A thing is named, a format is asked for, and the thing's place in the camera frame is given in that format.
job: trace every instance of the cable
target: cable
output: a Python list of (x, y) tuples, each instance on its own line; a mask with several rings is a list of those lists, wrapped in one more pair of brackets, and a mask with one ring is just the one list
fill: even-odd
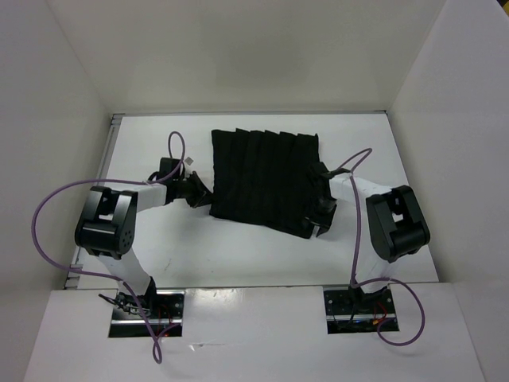
[(138, 299), (138, 296), (134, 293), (132, 288), (127, 284), (124, 280), (117, 276), (108, 275), (105, 273), (98, 273), (98, 272), (89, 272), (89, 271), (82, 271), (80, 269), (75, 269), (71, 267), (67, 267), (65, 265), (62, 265), (60, 263), (57, 263), (55, 260), (51, 259), (44, 249), (42, 249), (41, 244), (39, 243), (39, 239), (37, 238), (37, 218), (39, 217), (39, 214), (41, 213), (42, 208), (48, 203), (50, 199), (55, 197), (57, 194), (61, 193), (62, 191), (65, 191), (66, 189), (70, 189), (71, 187), (77, 186), (77, 185), (86, 185), (89, 183), (102, 183), (102, 182), (109, 182), (109, 183), (122, 183), (125, 185), (151, 185), (154, 183), (162, 183), (166, 181), (167, 179), (170, 179), (177, 171), (180, 170), (182, 164), (184, 163), (184, 157), (185, 157), (185, 141), (184, 137), (182, 137), (182, 134), (178, 131), (172, 131), (168, 137), (168, 150), (171, 152), (170, 144), (171, 139), (174, 135), (177, 135), (182, 143), (182, 155), (181, 159), (179, 160), (177, 166), (175, 169), (173, 169), (168, 175), (165, 177), (157, 180), (157, 181), (124, 181), (121, 179), (87, 179), (84, 181), (74, 181), (72, 183), (69, 183), (67, 185), (63, 185), (60, 188), (56, 189), (52, 193), (50, 193), (47, 197), (45, 197), (41, 203), (35, 208), (35, 212), (33, 213), (32, 217), (32, 224), (31, 224), (31, 232), (32, 232), (32, 241), (33, 245), (37, 249), (37, 252), (39, 252), (39, 255), (46, 260), (48, 263), (53, 265), (54, 267), (61, 269), (62, 271), (77, 273), (79, 275), (88, 275), (88, 276), (97, 276), (97, 277), (104, 277), (105, 279), (112, 279), (114, 281), (117, 281), (119, 283), (122, 283), (123, 286), (129, 291), (130, 295), (133, 297), (134, 302), (136, 303), (136, 306), (138, 307), (140, 316), (142, 316), (143, 321), (145, 322), (146, 328), (149, 331), (150, 336), (152, 337), (153, 341), (153, 348), (152, 348), (152, 356), (153, 359), (156, 361), (157, 364), (160, 364), (162, 362), (162, 352), (161, 352), (161, 346), (159, 345), (159, 338), (167, 332), (168, 330), (172, 329), (174, 326), (180, 325), (180, 324), (173, 324), (169, 325), (166, 329), (162, 330), (157, 336), (152, 330), (152, 326), (149, 323), (149, 319), (145, 314), (145, 311), (142, 308), (142, 304), (140, 303), (140, 300)]
[(417, 303), (419, 310), (421, 311), (421, 327), (419, 328), (419, 331), (415, 336), (413, 336), (411, 339), (405, 342), (393, 342), (390, 340), (387, 340), (381, 333), (382, 326), (385, 325), (387, 322), (389, 322), (391, 319), (394, 320), (394, 318), (388, 318), (386, 320), (381, 321), (377, 327), (376, 327), (376, 333), (379, 335), (379, 337), (382, 339), (382, 341), (386, 342), (389, 345), (393, 346), (407, 346), (410, 344), (413, 344), (422, 334), (424, 331), (424, 326), (426, 322), (424, 307), (422, 306), (421, 300), (419, 300), (419, 297), (415, 294), (415, 292), (410, 288), (410, 286), (406, 283), (404, 283), (401, 280), (393, 279), (391, 277), (377, 277), (374, 279), (369, 279), (366, 281), (362, 281), (361, 283), (358, 283), (356, 281), (356, 273), (357, 273), (357, 263), (359, 262), (359, 251), (360, 251), (360, 237), (362, 232), (362, 223), (361, 223), (361, 211), (360, 211), (360, 197), (359, 197), (359, 190), (357, 189), (356, 181), (353, 177), (353, 172), (359, 165), (366, 160), (366, 158), (373, 152), (372, 148), (367, 148), (364, 150), (359, 151), (357, 154), (353, 154), (349, 159), (344, 161), (337, 169), (334, 170), (334, 172), (339, 171), (344, 168), (352, 159), (359, 157), (361, 154), (364, 154), (364, 156), (357, 161), (357, 163), (352, 167), (350, 170), (351, 176), (350, 176), (350, 182), (352, 183), (352, 189), (354, 198), (356, 200), (356, 215), (357, 215), (357, 230), (356, 230), (356, 245), (354, 247), (353, 252), (353, 261), (352, 261), (352, 273), (350, 274), (350, 286), (352, 288), (360, 288), (364, 285), (376, 283), (379, 281), (388, 282), (388, 283), (397, 283), (403, 287), (405, 287), (410, 294), (412, 294), (412, 297), (414, 297), (415, 302)]

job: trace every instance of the wall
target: wall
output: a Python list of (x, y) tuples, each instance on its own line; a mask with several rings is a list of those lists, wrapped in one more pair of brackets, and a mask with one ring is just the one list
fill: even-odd
[(445, 0), (49, 0), (115, 112), (373, 111)]
[(389, 112), (488, 381), (509, 371), (508, 37), (495, 0), (448, 0)]
[[(22, 380), (49, 291), (63, 286), (36, 253), (29, 226), (39, 201), (72, 180), (95, 175), (108, 115), (44, 1), (0, 4), (0, 370)], [(42, 243), (69, 263), (85, 189), (41, 215)]]

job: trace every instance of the white floor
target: white floor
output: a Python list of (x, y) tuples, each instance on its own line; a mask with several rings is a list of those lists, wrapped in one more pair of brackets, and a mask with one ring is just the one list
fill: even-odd
[[(376, 333), (328, 335), (318, 286), (188, 290), (183, 337), (161, 342), (161, 365), (149, 338), (107, 338), (111, 306), (97, 290), (53, 291), (25, 382), (484, 381), (452, 286), (412, 287), (427, 319), (405, 348)], [(401, 331), (386, 335), (405, 341), (418, 308), (403, 287), (391, 289)]]
[[(170, 131), (180, 131), (186, 156), (212, 190), (211, 130), (270, 130), (318, 134), (321, 160), (330, 168), (365, 147), (373, 155), (357, 175), (383, 185), (407, 184), (387, 117), (367, 115), (167, 115), (124, 117), (103, 174), (142, 180), (167, 156)], [(180, 143), (173, 143), (175, 155)], [(260, 287), (348, 283), (356, 230), (352, 205), (339, 204), (332, 229), (304, 240), (268, 228), (218, 220), (209, 207), (190, 209), (184, 201), (138, 214), (134, 250), (158, 287)], [(363, 219), (362, 253), (372, 251)], [(86, 271), (106, 269), (86, 253)], [(436, 282), (429, 249), (398, 261), (397, 276), (409, 282)], [(80, 278), (80, 289), (111, 288), (111, 280)]]

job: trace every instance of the white tabletop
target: white tabletop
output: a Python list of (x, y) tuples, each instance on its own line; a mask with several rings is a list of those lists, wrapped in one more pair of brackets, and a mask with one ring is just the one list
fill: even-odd
[[(387, 117), (367, 115), (166, 115), (124, 117), (118, 131), (109, 178), (142, 180), (167, 156), (170, 131), (180, 131), (192, 168), (212, 190), (211, 130), (287, 131), (318, 134), (321, 160), (329, 169), (366, 147), (373, 154), (356, 171), (359, 177), (389, 186), (407, 184)], [(173, 152), (180, 153), (178, 138)], [(157, 287), (260, 287), (348, 283), (356, 233), (353, 205), (338, 204), (331, 230), (305, 240), (275, 230), (219, 220), (209, 206), (189, 208), (185, 201), (137, 216), (134, 250)], [(363, 218), (363, 251), (372, 251)], [(80, 257), (86, 271), (107, 272), (92, 256)], [(398, 278), (437, 281), (429, 249), (398, 262)], [(80, 289), (115, 287), (115, 282), (82, 276)]]
[[(187, 290), (180, 338), (108, 338), (111, 305), (97, 290), (53, 291), (25, 382), (234, 381), (482, 382), (454, 289), (412, 285), (426, 311), (422, 337), (385, 345), (376, 333), (327, 334), (322, 288)], [(410, 339), (420, 315), (411, 295), (391, 287), (400, 332)], [(114, 291), (105, 292), (114, 296)]]

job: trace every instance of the folded black fabric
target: folded black fabric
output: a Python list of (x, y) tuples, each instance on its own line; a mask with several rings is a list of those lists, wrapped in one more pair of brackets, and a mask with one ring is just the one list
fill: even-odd
[(311, 237), (308, 171), (320, 161), (317, 135), (214, 130), (212, 145), (212, 216)]

